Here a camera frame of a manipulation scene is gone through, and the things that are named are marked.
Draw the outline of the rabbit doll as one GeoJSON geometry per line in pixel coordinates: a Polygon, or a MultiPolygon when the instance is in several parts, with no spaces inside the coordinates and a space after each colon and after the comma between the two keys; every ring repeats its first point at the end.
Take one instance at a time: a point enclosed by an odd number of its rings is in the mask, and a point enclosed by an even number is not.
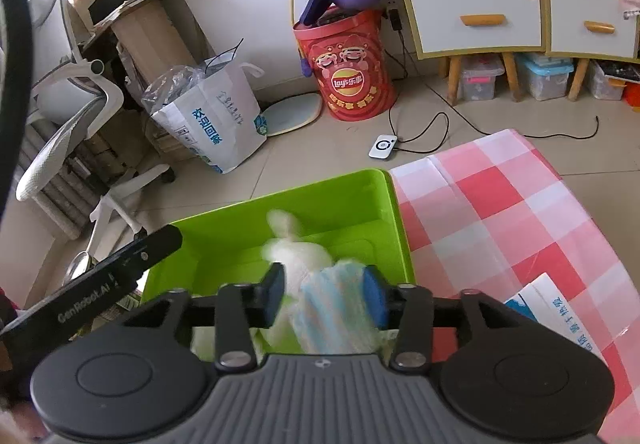
{"type": "Polygon", "coordinates": [[[262,257],[281,263],[285,293],[276,319],[259,331],[268,351],[303,354],[390,355],[397,332],[380,331],[364,304],[364,265],[333,260],[326,248],[304,242],[296,217],[282,210],[267,214],[274,237],[262,247],[262,257]]]}

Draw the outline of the dark tin can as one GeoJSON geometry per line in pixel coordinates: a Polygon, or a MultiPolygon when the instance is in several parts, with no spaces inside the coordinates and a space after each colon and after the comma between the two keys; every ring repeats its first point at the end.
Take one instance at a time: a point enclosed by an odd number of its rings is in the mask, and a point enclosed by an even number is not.
{"type": "Polygon", "coordinates": [[[75,278],[81,276],[82,274],[85,274],[85,272],[89,271],[94,264],[96,264],[96,259],[90,253],[88,253],[87,250],[78,252],[66,268],[63,284],[66,285],[75,278]]]}

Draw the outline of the green plastic bin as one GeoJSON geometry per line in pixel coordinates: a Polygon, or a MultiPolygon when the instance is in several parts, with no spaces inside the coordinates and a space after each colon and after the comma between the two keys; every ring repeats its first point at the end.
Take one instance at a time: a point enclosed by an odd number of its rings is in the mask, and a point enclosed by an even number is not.
{"type": "Polygon", "coordinates": [[[362,294],[363,270],[388,282],[414,279],[390,174],[366,169],[177,221],[182,246],[151,268],[149,301],[171,289],[212,296],[228,284],[259,282],[269,265],[285,272],[272,327],[255,329],[260,355],[386,351],[393,331],[375,328],[362,294]]]}

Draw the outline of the red white checkered tablecloth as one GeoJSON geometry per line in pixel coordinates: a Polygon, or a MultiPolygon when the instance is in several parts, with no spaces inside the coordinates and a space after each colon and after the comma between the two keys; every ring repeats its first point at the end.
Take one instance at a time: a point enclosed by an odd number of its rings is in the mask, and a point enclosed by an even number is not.
{"type": "Polygon", "coordinates": [[[416,281],[441,297],[505,301],[547,273],[615,381],[600,435],[639,439],[639,294],[597,224],[514,130],[393,169],[416,281]]]}

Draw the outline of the blue white milk carton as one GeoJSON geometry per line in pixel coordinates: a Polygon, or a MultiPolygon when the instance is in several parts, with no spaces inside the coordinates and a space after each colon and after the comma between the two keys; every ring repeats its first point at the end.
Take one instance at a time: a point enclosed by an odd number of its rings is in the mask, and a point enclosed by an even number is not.
{"type": "Polygon", "coordinates": [[[586,325],[547,273],[539,275],[504,304],[604,360],[586,325]]]}

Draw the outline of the white paper sack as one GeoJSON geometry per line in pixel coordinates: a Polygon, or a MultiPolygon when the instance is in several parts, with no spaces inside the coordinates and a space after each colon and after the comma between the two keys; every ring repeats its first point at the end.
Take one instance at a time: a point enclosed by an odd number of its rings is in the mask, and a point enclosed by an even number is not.
{"type": "Polygon", "coordinates": [[[236,59],[239,45],[200,66],[178,65],[142,94],[151,119],[210,168],[226,174],[265,143],[265,119],[248,77],[262,68],[236,59]]]}

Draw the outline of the white office chair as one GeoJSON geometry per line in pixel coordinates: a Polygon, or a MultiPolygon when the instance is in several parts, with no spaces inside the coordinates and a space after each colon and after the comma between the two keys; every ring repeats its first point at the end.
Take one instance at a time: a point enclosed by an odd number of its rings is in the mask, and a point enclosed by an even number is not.
{"type": "MultiPolygon", "coordinates": [[[[63,169],[63,164],[81,142],[87,141],[122,108],[124,94],[107,78],[102,76],[104,65],[100,60],[81,63],[67,62],[58,65],[43,76],[32,87],[32,96],[38,96],[41,91],[58,82],[71,78],[88,78],[104,93],[89,104],[85,105],[72,118],[68,119],[52,138],[43,145],[34,161],[17,182],[15,196],[19,201],[34,198],[47,184],[63,169]]],[[[96,249],[101,237],[105,234],[111,215],[116,212],[131,228],[136,236],[143,236],[145,229],[125,207],[125,199],[142,190],[161,176],[172,175],[168,164],[157,164],[152,169],[130,178],[130,180],[112,187],[102,196],[96,208],[90,214],[93,231],[87,248],[79,253],[82,263],[96,262],[96,249]]]]}

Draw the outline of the white bathroom scale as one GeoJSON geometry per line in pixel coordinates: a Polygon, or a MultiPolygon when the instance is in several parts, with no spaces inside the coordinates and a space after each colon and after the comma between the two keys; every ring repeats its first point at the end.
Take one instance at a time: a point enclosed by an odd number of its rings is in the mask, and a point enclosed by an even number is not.
{"type": "Polygon", "coordinates": [[[319,118],[322,107],[323,100],[317,92],[285,97],[269,105],[262,113],[267,123],[268,138],[309,126],[319,118]]]}

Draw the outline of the clear plastic storage box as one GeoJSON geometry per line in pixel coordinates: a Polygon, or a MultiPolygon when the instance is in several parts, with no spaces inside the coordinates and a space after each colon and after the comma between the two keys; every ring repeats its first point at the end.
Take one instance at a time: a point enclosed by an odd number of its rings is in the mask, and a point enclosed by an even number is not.
{"type": "Polygon", "coordinates": [[[462,58],[459,96],[462,100],[492,100],[496,80],[504,74],[497,54],[474,54],[462,58]]]}

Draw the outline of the wooden desk shelf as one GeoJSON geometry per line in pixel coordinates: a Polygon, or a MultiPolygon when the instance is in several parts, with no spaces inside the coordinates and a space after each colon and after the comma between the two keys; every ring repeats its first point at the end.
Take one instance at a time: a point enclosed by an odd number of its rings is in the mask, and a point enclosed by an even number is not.
{"type": "Polygon", "coordinates": [[[151,83],[205,60],[209,45],[186,0],[63,0],[70,40],[93,58],[108,42],[134,77],[151,83]]]}

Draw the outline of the red snack barrel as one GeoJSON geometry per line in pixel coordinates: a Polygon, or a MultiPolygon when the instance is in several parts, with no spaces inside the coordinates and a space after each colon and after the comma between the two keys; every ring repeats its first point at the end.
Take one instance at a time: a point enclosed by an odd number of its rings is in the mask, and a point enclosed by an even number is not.
{"type": "Polygon", "coordinates": [[[329,113],[341,121],[371,119],[396,100],[380,40],[378,10],[342,16],[335,6],[324,25],[293,28],[303,66],[316,80],[329,113]]]}

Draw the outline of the blue lid storage box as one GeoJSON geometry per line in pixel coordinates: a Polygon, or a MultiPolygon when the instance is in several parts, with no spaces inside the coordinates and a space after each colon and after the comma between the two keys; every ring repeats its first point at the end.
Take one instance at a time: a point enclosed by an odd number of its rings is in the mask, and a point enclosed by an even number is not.
{"type": "Polygon", "coordinates": [[[518,80],[525,93],[538,102],[566,97],[568,79],[574,72],[571,58],[518,53],[515,60],[518,80]]]}

